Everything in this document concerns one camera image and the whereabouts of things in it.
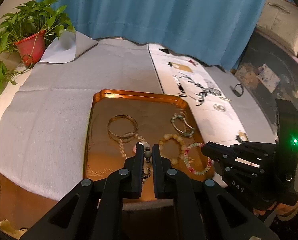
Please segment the red flower pot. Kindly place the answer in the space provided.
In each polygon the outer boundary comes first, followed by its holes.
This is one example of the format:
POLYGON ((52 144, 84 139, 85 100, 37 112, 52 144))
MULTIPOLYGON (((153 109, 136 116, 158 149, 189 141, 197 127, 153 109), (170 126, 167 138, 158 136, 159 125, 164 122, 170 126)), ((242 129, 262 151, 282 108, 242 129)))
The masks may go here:
POLYGON ((36 64, 44 54, 45 33, 46 30, 41 30, 30 37, 14 43, 19 51, 20 57, 22 58, 22 62, 26 67, 36 64))

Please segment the black smart watch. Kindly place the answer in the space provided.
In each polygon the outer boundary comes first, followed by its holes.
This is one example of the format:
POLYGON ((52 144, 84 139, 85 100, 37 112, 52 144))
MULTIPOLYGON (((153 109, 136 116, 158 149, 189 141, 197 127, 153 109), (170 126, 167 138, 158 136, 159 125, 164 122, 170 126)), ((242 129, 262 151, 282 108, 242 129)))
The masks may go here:
POLYGON ((230 89, 232 90, 233 94, 238 98, 240 98, 244 94, 244 87, 241 83, 236 84, 234 87, 231 86, 230 89))

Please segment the blue curtain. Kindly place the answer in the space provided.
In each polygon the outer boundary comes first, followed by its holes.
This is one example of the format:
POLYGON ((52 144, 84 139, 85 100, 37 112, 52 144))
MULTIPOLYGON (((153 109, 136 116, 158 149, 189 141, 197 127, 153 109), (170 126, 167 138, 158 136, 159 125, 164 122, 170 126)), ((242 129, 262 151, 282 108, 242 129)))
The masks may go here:
POLYGON ((265 0, 59 0, 92 38, 158 43, 208 65, 234 67, 265 0))

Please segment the green potted plant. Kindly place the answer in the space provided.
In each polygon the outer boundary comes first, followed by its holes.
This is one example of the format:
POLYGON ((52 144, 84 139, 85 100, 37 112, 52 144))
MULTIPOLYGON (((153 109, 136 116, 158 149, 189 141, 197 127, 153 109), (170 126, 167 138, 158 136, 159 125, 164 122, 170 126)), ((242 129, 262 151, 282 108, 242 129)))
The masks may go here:
MULTIPOLYGON (((15 42, 30 37, 41 30, 45 33, 45 49, 54 39, 59 39, 64 32, 75 32, 75 28, 65 12, 66 5, 56 9, 52 7, 58 0, 35 0, 22 3, 15 7, 16 12, 8 12, 1 17, 3 22, 0 24, 0 54, 8 53, 19 54, 15 42)), ((31 70, 35 64, 25 67, 24 70, 8 70, 4 61, 0 61, 0 95, 8 83, 16 85, 16 77, 31 70)))

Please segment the turquoise silver bangle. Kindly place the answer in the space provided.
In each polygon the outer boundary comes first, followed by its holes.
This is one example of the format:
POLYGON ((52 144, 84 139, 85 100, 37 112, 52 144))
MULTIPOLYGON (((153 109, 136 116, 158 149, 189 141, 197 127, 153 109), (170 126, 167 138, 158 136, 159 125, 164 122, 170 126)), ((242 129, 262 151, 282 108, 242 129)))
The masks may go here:
POLYGON ((178 115, 174 113, 173 117, 170 119, 170 123, 181 136, 191 138, 194 135, 195 129, 189 125, 189 123, 183 115, 178 115), (188 128, 188 131, 182 131, 181 129, 179 129, 175 123, 177 120, 182 121, 183 124, 188 128))

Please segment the grey table cloth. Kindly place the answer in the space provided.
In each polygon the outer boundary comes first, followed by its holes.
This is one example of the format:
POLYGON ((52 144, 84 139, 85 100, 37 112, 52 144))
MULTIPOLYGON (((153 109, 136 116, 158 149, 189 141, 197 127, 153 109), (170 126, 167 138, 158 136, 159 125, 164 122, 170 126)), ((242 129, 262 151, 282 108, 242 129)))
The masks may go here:
MULTIPOLYGON (((236 78, 204 68, 232 98, 249 140, 273 142, 274 133, 252 96, 238 99, 231 92, 236 78)), ((102 89, 165 94, 148 44, 65 32, 18 91, 7 89, 0 98, 0 173, 43 197, 66 195, 82 179, 90 109, 102 89)))

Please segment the white printed table runner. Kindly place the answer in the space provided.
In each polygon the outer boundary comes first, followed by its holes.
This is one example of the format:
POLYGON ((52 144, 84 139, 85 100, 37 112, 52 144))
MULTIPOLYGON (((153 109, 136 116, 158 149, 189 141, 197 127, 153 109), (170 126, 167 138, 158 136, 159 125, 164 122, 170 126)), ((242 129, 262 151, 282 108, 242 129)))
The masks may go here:
POLYGON ((230 146, 249 140, 231 106, 232 98, 224 94, 202 64, 158 44, 148 44, 148 50, 163 92, 188 103, 205 142, 230 146))

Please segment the copper metal tray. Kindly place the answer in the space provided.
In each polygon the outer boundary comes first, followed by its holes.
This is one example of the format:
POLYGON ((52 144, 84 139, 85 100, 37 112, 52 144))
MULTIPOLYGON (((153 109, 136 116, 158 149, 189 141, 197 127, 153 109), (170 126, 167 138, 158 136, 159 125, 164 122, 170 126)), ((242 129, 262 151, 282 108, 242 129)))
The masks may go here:
MULTIPOLYGON (((188 131, 182 121, 175 123, 182 131, 188 131)), ((84 178, 93 181, 107 178, 123 167, 127 157, 135 155, 135 145, 142 140, 150 145, 158 144, 160 154, 189 178, 204 181, 213 177, 214 168, 207 167, 208 158, 196 147, 188 155, 193 171, 183 161, 189 144, 204 142, 185 100, 172 95, 103 89, 93 96, 84 178), (170 119, 174 113, 183 115, 195 129, 191 138, 181 136, 173 128, 170 119)))

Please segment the clear plastic storage box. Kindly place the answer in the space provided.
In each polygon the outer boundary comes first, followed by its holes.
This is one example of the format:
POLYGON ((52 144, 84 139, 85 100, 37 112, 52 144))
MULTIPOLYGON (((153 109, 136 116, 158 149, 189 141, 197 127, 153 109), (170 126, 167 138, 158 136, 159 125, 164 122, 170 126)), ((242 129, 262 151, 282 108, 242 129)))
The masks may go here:
POLYGON ((276 99, 298 110, 298 58, 277 41, 254 31, 235 77, 248 90, 276 133, 276 99))

